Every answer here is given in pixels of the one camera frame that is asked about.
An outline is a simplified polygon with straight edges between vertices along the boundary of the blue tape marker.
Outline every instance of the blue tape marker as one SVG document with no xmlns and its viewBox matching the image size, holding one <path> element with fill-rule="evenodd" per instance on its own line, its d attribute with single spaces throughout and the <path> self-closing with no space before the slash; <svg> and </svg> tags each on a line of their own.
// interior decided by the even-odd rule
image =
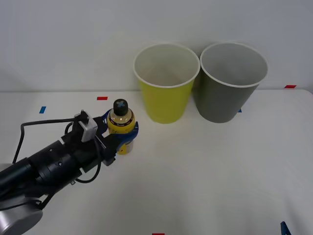
<svg viewBox="0 0 313 235">
<path fill-rule="evenodd" d="M 43 113 L 45 112 L 45 109 L 46 109 L 46 106 L 41 107 L 39 113 L 40 113 L 40 114 L 43 114 Z"/>
</svg>

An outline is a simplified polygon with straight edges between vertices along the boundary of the black bottle cap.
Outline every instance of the black bottle cap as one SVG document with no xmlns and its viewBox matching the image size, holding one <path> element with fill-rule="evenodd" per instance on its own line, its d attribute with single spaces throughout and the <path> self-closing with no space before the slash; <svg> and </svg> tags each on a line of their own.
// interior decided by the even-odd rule
<svg viewBox="0 0 313 235">
<path fill-rule="evenodd" d="M 117 99 L 113 104 L 113 111 L 118 116 L 124 116 L 128 113 L 128 103 L 124 99 Z"/>
</svg>

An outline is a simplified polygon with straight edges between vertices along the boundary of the cup rim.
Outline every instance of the cup rim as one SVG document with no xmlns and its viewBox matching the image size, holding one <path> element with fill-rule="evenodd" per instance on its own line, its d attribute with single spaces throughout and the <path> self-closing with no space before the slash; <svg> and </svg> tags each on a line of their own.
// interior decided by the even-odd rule
<svg viewBox="0 0 313 235">
<path fill-rule="evenodd" d="M 216 79 L 215 77 L 213 77 L 213 76 L 212 76 L 211 74 L 209 74 L 208 71 L 206 71 L 206 69 L 204 68 L 203 63 L 202 63 L 202 56 L 203 56 L 203 54 L 204 54 L 208 49 L 210 49 L 211 47 L 215 47 L 215 46 L 217 46 L 217 45 L 222 45 L 222 44 L 232 44 L 232 45 L 233 45 L 233 44 L 237 44 L 237 45 L 241 45 L 241 46 L 243 46 L 243 47 L 246 47 L 246 48 L 248 48 L 248 49 L 250 49 L 250 50 L 256 52 L 256 53 L 257 53 L 259 56 L 261 56 L 262 59 L 265 61 L 266 69 L 267 69 L 266 75 L 265 75 L 260 81 L 258 81 L 257 83 L 253 83 L 253 84 L 250 84 L 250 85 L 243 85 L 243 86 L 241 86 L 241 85 L 233 85 L 233 84 L 229 84 L 229 83 L 226 83 L 226 82 L 222 82 L 222 81 Z M 254 49 L 253 47 L 250 47 L 250 46 L 247 46 L 247 45 L 245 45 L 245 44 L 243 44 L 243 43 L 238 43 L 238 42 L 214 43 L 214 44 L 212 44 L 212 45 L 207 46 L 207 47 L 203 50 L 203 52 L 201 53 L 201 56 L 200 56 L 200 64 L 201 64 L 202 70 L 205 72 L 206 75 L 208 75 L 208 76 L 209 76 L 210 78 L 212 78 L 214 81 L 216 81 L 216 82 L 218 82 L 218 83 L 221 83 L 221 84 L 223 84 L 223 85 L 229 86 L 229 87 L 236 87 L 236 88 L 254 87 L 254 86 L 259 85 L 260 82 L 262 82 L 262 81 L 264 80 L 264 78 L 266 78 L 266 76 L 268 75 L 268 62 L 267 62 L 267 60 L 265 59 L 265 57 L 262 56 L 262 55 L 261 55 L 256 49 Z"/>
<path fill-rule="evenodd" d="M 198 68 L 197 68 L 197 72 L 195 73 L 195 75 L 194 75 L 192 78 L 190 78 L 190 79 L 189 79 L 188 81 L 186 81 L 186 82 L 183 82 L 183 83 L 181 83 L 181 84 L 174 85 L 174 86 L 159 86 L 159 85 L 155 85 L 155 84 L 152 84 L 152 83 L 150 83 L 150 82 L 145 81 L 144 79 L 142 79 L 142 78 L 138 75 L 138 73 L 136 72 L 136 69 L 135 69 L 135 63 L 136 63 L 137 57 L 138 57 L 142 52 L 144 52 L 145 50 L 147 50 L 147 49 L 149 49 L 149 48 L 157 47 L 157 46 L 164 46 L 164 45 L 171 45 L 171 46 L 175 46 L 175 47 L 180 47 L 180 48 L 182 48 L 182 49 L 188 50 L 189 52 L 191 52 L 191 53 L 194 55 L 194 57 L 196 58 L 196 60 L 197 60 L 197 62 L 198 62 Z M 135 56 L 134 62 L 133 62 L 133 71 L 134 71 L 136 77 L 137 77 L 140 81 L 142 81 L 143 83 L 145 83 L 145 84 L 147 84 L 147 85 L 149 85 L 149 86 L 158 87 L 158 88 L 176 88 L 176 87 L 184 86 L 184 85 L 190 83 L 192 80 L 194 80 L 194 79 L 197 77 L 197 75 L 198 75 L 199 72 L 200 72 L 200 68 L 201 68 L 200 60 L 199 60 L 199 57 L 196 55 L 196 53 L 195 53 L 192 49 L 190 49 L 190 48 L 188 48 L 188 47 L 185 47 L 185 46 L 180 45 L 180 44 L 175 44 L 175 43 L 161 43 L 161 44 L 153 44 L 153 45 L 147 46 L 147 47 L 145 47 L 144 49 L 142 49 L 142 50 Z"/>
</svg>

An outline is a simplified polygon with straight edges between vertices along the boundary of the white table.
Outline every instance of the white table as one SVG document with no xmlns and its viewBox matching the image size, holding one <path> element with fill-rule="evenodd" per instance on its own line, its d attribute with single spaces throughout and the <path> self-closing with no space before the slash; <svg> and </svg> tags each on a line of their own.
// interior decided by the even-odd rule
<svg viewBox="0 0 313 235">
<path fill-rule="evenodd" d="M 282 221 L 293 235 L 312 234 L 307 91 L 256 91 L 224 124 L 203 119 L 191 99 L 167 125 L 148 118 L 140 92 L 0 93 L 0 163 L 12 161 L 21 123 L 71 118 L 81 109 L 100 116 L 117 98 L 139 122 L 133 151 L 103 165 L 94 182 L 56 194 L 27 235 L 280 235 Z M 19 159 L 60 139 L 65 125 L 26 127 Z"/>
</svg>

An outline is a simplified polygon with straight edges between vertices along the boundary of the white wall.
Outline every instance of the white wall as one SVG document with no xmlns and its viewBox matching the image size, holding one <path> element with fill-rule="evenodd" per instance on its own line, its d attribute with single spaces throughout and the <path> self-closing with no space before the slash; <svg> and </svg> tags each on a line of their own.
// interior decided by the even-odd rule
<svg viewBox="0 0 313 235">
<path fill-rule="evenodd" d="M 0 91 L 136 90 L 144 46 L 229 40 L 267 58 L 261 88 L 313 90 L 312 23 L 312 0 L 2 0 Z"/>
</svg>

